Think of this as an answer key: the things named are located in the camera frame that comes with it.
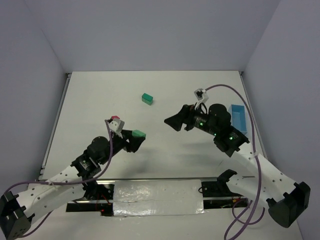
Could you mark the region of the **red wedge block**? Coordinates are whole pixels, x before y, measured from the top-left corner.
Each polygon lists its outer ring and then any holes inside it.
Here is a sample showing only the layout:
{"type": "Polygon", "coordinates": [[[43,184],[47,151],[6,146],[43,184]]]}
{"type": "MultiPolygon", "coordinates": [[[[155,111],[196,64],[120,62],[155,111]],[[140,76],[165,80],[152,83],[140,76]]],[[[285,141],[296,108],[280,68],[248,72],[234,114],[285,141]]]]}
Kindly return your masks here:
{"type": "Polygon", "coordinates": [[[117,116],[117,115],[113,115],[112,117],[111,117],[111,120],[113,121],[113,120],[119,120],[120,119],[120,117],[119,116],[117,116]]]}

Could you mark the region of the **blue plastic bin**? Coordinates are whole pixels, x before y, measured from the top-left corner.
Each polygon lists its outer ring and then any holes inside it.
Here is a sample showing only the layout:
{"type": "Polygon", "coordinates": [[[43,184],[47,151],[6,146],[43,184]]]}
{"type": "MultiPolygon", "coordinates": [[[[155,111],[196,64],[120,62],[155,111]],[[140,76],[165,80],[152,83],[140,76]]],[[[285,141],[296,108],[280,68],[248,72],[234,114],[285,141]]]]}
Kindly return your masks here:
{"type": "Polygon", "coordinates": [[[231,115],[231,125],[246,135],[248,131],[245,107],[243,105],[231,104],[229,113],[231,115]]]}

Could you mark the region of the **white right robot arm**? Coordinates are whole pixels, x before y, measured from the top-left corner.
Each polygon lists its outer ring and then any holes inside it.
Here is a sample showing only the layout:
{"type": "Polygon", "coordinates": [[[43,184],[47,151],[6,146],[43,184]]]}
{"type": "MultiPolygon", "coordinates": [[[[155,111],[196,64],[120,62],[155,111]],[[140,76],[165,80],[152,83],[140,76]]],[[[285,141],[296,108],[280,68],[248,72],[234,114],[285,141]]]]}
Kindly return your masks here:
{"type": "Polygon", "coordinates": [[[308,208],[311,188],[305,182],[296,182],[278,170],[263,155],[254,151],[253,144],[231,125],[231,115],[222,104],[215,103],[208,113],[183,105],[164,123],[175,131],[197,128],[212,135],[217,148],[232,160],[244,166],[254,177],[246,180],[235,170],[223,172],[218,181],[230,192],[258,198],[258,204],[267,208],[271,218],[280,226],[289,228],[308,208]]]}

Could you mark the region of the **green letter cube F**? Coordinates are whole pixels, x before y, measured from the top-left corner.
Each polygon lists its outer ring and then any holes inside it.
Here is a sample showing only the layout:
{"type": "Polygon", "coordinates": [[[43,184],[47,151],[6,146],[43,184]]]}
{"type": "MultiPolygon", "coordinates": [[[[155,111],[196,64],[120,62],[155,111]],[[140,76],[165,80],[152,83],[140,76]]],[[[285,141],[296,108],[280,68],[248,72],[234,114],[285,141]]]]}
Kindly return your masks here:
{"type": "Polygon", "coordinates": [[[146,101],[145,103],[146,103],[147,105],[149,105],[149,106],[151,106],[151,105],[153,104],[152,101],[146,101]]]}

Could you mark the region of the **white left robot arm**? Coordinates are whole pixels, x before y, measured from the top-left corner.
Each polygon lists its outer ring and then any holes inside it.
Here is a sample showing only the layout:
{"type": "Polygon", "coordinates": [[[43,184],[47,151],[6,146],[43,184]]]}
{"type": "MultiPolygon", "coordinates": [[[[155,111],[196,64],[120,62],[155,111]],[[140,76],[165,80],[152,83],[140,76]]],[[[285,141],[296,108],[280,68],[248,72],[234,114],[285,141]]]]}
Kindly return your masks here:
{"type": "Polygon", "coordinates": [[[119,151],[136,152],[144,135],[134,136],[122,130],[121,136],[111,134],[94,138],[87,149],[56,176],[34,184],[32,188],[13,194],[10,190],[0,198],[0,228],[7,240],[26,236],[32,224],[60,206],[78,199],[90,199],[100,190],[94,178],[119,151]]]}

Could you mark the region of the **green arch block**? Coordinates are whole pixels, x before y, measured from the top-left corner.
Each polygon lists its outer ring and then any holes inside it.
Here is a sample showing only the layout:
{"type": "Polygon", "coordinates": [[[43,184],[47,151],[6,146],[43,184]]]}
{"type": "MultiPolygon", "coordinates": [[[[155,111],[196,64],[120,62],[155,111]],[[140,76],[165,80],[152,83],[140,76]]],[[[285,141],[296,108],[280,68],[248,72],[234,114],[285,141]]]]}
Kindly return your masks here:
{"type": "Polygon", "coordinates": [[[142,132],[142,131],[140,131],[140,130],[133,130],[132,131],[132,136],[133,137],[143,137],[143,138],[145,138],[146,137],[146,134],[144,133],[144,132],[142,132]]]}
{"type": "Polygon", "coordinates": [[[141,96],[141,100],[144,99],[146,101],[152,101],[153,102],[153,97],[147,93],[143,93],[142,96],[141,96]]]}

